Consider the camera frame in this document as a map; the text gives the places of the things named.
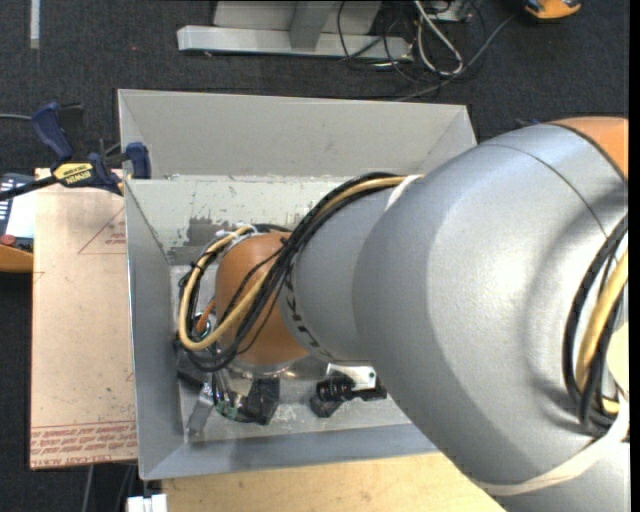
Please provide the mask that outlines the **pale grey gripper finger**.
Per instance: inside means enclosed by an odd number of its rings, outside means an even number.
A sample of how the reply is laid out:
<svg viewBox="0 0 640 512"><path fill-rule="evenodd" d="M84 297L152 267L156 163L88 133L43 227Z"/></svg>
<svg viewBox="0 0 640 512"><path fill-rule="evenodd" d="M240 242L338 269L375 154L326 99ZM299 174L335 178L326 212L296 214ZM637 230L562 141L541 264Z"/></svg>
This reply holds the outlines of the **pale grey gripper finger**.
<svg viewBox="0 0 640 512"><path fill-rule="evenodd" d="M211 384L202 384L193 411L187 423L189 433L200 433L214 408L214 392Z"/></svg>

